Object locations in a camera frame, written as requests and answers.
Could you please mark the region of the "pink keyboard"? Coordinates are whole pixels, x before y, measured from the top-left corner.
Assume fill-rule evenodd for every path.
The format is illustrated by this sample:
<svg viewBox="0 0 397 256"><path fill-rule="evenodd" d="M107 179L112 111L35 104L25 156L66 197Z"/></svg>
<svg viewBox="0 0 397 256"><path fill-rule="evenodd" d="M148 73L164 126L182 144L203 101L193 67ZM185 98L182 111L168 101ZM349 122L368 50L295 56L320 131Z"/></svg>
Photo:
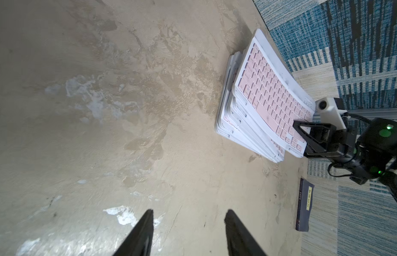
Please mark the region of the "pink keyboard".
<svg viewBox="0 0 397 256"><path fill-rule="evenodd" d="M293 124L312 121L315 103L285 68L260 29L243 53L233 95L245 123L262 141L303 157L307 143Z"/></svg>
<svg viewBox="0 0 397 256"><path fill-rule="evenodd" d="M224 138L257 153L274 163L279 163L284 160L284 150L273 142L263 142L261 138L249 127L249 125L242 123L240 120L233 117L235 107L232 106L234 102L232 86L241 60L242 53L239 51L231 55L227 61L224 85L221 90L214 130Z"/></svg>

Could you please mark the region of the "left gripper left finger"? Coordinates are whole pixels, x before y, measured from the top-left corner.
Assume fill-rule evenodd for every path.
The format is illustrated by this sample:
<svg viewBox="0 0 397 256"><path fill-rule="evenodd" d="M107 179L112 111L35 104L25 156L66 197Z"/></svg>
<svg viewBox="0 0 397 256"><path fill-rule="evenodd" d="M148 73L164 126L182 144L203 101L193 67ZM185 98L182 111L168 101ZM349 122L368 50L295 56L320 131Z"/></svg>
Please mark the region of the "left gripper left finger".
<svg viewBox="0 0 397 256"><path fill-rule="evenodd" d="M113 256L150 256L154 234L154 211L148 209Z"/></svg>

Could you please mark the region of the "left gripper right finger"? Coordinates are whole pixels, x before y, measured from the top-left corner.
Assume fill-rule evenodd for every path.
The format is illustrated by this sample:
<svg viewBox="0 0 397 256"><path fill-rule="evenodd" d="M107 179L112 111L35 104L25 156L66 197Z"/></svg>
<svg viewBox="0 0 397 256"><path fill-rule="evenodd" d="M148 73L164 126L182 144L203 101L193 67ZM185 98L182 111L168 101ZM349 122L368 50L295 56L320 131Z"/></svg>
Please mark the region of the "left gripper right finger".
<svg viewBox="0 0 397 256"><path fill-rule="evenodd" d="M267 256L232 209L224 222L229 256Z"/></svg>

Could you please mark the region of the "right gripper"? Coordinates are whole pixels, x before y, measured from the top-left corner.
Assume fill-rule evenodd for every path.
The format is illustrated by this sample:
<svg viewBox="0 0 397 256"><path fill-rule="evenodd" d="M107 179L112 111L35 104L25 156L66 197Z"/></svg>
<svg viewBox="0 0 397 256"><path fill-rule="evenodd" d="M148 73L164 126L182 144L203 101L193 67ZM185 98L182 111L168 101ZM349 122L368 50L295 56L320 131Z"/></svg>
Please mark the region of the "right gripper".
<svg viewBox="0 0 397 256"><path fill-rule="evenodd" d="M308 159L347 163L355 154L356 127L337 130L330 123L294 121L293 128L307 143L304 156Z"/></svg>

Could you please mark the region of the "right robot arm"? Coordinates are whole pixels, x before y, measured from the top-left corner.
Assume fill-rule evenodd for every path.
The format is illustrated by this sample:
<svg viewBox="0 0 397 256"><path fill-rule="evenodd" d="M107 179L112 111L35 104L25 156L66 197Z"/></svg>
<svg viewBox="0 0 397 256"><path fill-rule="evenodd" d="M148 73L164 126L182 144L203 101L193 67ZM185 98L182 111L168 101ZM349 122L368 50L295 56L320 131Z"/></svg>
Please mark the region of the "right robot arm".
<svg viewBox="0 0 397 256"><path fill-rule="evenodd" d="M397 202L397 122L375 118L361 135L330 123L294 121L293 128L307 143L305 157L329 160L328 173L345 169L358 185L377 180Z"/></svg>

